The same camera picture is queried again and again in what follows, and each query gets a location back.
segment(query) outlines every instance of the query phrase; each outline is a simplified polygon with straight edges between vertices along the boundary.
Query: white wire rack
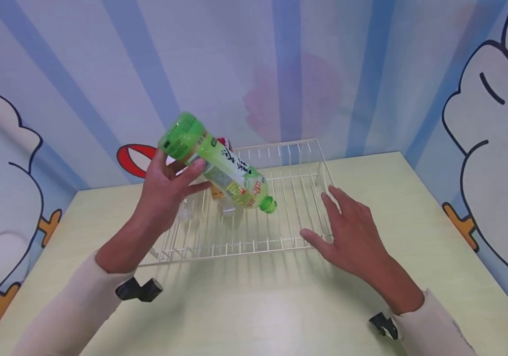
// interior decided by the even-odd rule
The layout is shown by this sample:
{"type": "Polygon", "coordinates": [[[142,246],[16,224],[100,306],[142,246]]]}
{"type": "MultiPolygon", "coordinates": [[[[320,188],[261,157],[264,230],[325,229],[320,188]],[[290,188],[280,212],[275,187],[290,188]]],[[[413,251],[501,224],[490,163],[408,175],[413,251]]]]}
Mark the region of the white wire rack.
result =
{"type": "Polygon", "coordinates": [[[299,235],[302,228],[332,241],[320,194],[334,183],[317,139],[234,151],[266,177],[277,210],[236,209],[234,216],[223,217],[209,190],[197,193],[190,197],[193,218],[175,221],[140,266],[308,248],[299,235]]]}

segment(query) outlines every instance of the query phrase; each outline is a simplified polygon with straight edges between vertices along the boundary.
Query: left hand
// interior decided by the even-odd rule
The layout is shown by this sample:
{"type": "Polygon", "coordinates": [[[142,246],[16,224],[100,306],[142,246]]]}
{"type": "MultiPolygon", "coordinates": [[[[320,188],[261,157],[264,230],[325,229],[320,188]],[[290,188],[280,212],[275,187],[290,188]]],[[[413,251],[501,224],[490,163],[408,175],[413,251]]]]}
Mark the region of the left hand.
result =
{"type": "Polygon", "coordinates": [[[205,168],[205,161],[202,158],[194,161],[179,176],[176,174],[185,165],[175,161],[167,166],[166,159],[167,155],[157,149],[147,169],[141,198],[131,218],[156,236],[171,228],[179,205],[185,197],[205,190],[211,185],[209,181],[190,185],[205,168]]]}

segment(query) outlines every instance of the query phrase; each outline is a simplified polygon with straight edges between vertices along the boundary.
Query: right hand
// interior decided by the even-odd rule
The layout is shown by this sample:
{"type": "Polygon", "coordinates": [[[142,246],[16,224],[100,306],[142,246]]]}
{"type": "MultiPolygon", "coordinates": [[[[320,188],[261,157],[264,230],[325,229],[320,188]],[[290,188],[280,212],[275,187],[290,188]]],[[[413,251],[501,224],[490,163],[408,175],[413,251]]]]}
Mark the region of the right hand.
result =
{"type": "Polygon", "coordinates": [[[370,282],[381,273],[379,269],[392,260],[382,244],[371,210],[339,188],[329,186],[329,192],[340,208],[339,211],[328,194],[321,194],[333,233],[333,244],[309,229],[304,228],[299,233],[333,265],[370,282]]]}

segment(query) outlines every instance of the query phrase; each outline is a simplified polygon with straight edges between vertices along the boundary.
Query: blue stripe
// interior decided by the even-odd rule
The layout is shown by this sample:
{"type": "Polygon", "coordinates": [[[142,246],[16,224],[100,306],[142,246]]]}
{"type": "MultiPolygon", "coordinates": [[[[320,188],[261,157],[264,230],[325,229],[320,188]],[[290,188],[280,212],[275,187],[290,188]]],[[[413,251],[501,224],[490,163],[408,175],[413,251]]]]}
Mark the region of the blue stripe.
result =
{"type": "Polygon", "coordinates": [[[179,104],[137,1],[104,0],[103,4],[157,115],[168,129],[180,113],[179,104]]]}
{"type": "MultiPolygon", "coordinates": [[[[22,125],[33,129],[21,117],[22,125]]],[[[56,151],[45,141],[43,141],[41,148],[37,151],[33,166],[39,164],[47,166],[49,169],[56,169],[56,176],[60,181],[65,182],[68,186],[72,186],[74,191],[89,189],[90,187],[77,173],[56,153],[56,151]]]]}
{"type": "Polygon", "coordinates": [[[438,91],[424,117],[422,125],[420,125],[414,140],[404,154],[404,157],[413,169],[418,165],[434,128],[441,120],[442,108],[444,108],[446,100],[458,88],[462,72],[468,60],[464,48],[476,49],[487,39],[507,2],[507,0],[479,0],[475,4],[474,11],[452,57],[452,61],[448,65],[444,79],[440,83],[440,87],[438,87],[438,91]]]}
{"type": "Polygon", "coordinates": [[[131,183],[139,183],[137,177],[120,168],[116,161],[120,142],[15,0],[0,0],[0,19],[112,161],[116,162],[123,175],[131,183]]]}
{"type": "Polygon", "coordinates": [[[377,109],[394,7],[395,0],[374,0],[372,4],[359,87],[349,122],[345,157],[364,154],[367,136],[377,109]]]}
{"type": "MultiPolygon", "coordinates": [[[[299,0],[272,1],[281,141],[302,138],[301,6],[299,0]]],[[[282,149],[282,164],[298,164],[299,154],[282,149]]]]}

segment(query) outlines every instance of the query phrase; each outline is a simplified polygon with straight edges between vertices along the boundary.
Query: wrist-mounted device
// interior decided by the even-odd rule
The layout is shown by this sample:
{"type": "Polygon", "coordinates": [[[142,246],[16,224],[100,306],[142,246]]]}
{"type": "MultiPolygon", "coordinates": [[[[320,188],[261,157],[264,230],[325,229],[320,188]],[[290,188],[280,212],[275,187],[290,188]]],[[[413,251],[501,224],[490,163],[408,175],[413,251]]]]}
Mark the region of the wrist-mounted device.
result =
{"type": "Polygon", "coordinates": [[[116,296],[119,299],[137,298],[146,303],[153,301],[161,292],[163,292],[163,287],[155,278],[151,278],[146,284],[140,286],[135,277],[132,277],[116,288],[116,296]]]}

